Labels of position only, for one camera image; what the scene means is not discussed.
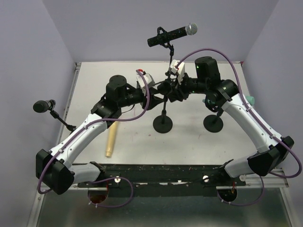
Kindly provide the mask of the round base microphone stand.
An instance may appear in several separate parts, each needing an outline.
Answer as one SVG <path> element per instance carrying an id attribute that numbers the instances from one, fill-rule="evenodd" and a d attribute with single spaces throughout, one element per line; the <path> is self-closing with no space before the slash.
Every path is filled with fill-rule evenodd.
<path id="1" fill-rule="evenodd" d="M 171 92 L 171 84 L 168 79 L 164 80 L 162 83 L 160 83 L 157 86 L 157 90 L 160 94 L 164 95 L 164 104 L 163 104 L 163 110 L 161 112 L 161 115 L 157 116 L 153 121 L 153 128 L 158 133 L 168 133 L 172 127 L 173 122 L 172 120 L 167 116 L 166 111 L 166 105 L 168 101 L 167 95 Z"/>

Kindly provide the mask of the black tripod microphone stand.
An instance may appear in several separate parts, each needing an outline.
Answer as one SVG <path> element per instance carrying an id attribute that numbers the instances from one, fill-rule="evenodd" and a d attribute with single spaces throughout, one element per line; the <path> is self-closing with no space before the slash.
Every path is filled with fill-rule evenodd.
<path id="1" fill-rule="evenodd" d="M 169 49 L 169 66 L 172 63 L 173 56 L 174 56 L 174 46 L 170 44 L 170 41 L 168 40 L 167 37 L 167 31 L 163 27 L 158 27 L 157 28 L 157 40 L 159 41 L 159 45 Z"/>

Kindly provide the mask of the gold microphone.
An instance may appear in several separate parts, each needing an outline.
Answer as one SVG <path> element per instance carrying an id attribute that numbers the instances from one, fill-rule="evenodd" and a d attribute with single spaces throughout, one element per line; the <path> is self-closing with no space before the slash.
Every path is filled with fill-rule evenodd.
<path id="1" fill-rule="evenodd" d="M 108 138 L 107 138 L 107 146 L 106 146 L 106 152 L 105 156 L 106 158 L 111 158 L 113 151 L 114 151 L 114 146 L 115 146 L 115 141 L 116 141 L 116 134 L 117 134 L 117 129 L 118 129 L 119 123 L 114 122 L 110 128 L 109 128 L 109 133 L 108 133 Z"/>

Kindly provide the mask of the black glitter microphone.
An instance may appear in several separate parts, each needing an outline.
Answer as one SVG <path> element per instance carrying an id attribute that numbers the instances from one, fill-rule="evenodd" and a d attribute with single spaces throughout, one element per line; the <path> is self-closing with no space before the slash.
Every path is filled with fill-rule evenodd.
<path id="1" fill-rule="evenodd" d="M 160 26 L 157 28 L 157 35 L 155 37 L 147 39 L 147 44 L 149 47 L 160 45 L 165 48 L 169 48 L 170 41 L 185 37 L 187 35 L 195 35 L 197 33 L 197 30 L 198 27 L 196 23 L 189 23 L 184 27 L 169 32 Z"/>

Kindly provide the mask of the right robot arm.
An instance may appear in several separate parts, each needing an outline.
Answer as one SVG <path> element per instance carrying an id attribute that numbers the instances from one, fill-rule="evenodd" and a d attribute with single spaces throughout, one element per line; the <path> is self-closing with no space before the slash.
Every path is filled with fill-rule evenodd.
<path id="1" fill-rule="evenodd" d="M 173 85 L 181 99 L 189 94 L 205 95 L 205 105 L 214 114 L 205 117 L 204 127 L 210 132 L 219 132 L 223 122 L 219 112 L 232 117 L 253 142 L 257 152 L 251 156 L 228 161 L 224 170 L 218 173 L 218 181 L 229 185 L 235 177 L 244 174 L 266 176 L 285 160 L 294 145 L 290 136 L 282 136 L 272 129 L 244 97 L 240 86 L 230 79 L 221 79 L 217 61 L 212 57 L 195 60 L 196 78 L 185 72 L 185 63 L 173 60 L 169 73 L 177 77 Z"/>

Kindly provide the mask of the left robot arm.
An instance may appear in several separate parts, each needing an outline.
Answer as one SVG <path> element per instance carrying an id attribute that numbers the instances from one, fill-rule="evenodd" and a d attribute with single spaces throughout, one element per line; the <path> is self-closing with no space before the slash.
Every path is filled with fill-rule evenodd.
<path id="1" fill-rule="evenodd" d="M 150 74 L 140 70 L 136 72 L 136 88 L 129 85 L 124 76 L 112 76 L 106 85 L 105 94 L 94 105 L 84 122 L 57 146 L 37 153 L 36 177 L 39 180 L 37 190 L 40 194 L 48 192 L 41 190 L 42 183 L 58 195 L 76 183 L 90 182 L 95 187 L 104 183 L 105 175 L 99 164 L 91 162 L 74 166 L 73 162 L 99 134 L 114 122 L 123 121 L 120 117 L 123 107 L 143 104 L 143 110 L 147 111 L 151 102 L 149 89 L 155 82 Z"/>

